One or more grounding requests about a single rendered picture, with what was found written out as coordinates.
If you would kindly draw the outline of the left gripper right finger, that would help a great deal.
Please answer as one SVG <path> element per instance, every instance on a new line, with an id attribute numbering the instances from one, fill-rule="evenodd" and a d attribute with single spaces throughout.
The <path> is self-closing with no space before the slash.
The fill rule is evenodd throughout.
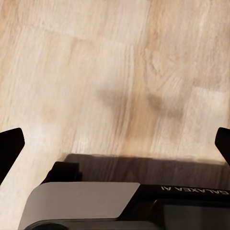
<path id="1" fill-rule="evenodd" d="M 218 128 L 215 145 L 230 166 L 230 129 Z"/>

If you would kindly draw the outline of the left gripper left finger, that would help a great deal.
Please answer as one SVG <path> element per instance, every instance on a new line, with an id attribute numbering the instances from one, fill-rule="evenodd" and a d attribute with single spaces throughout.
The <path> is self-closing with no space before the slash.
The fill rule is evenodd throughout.
<path id="1" fill-rule="evenodd" d="M 25 146 L 20 127 L 0 133 L 0 185 Z"/>

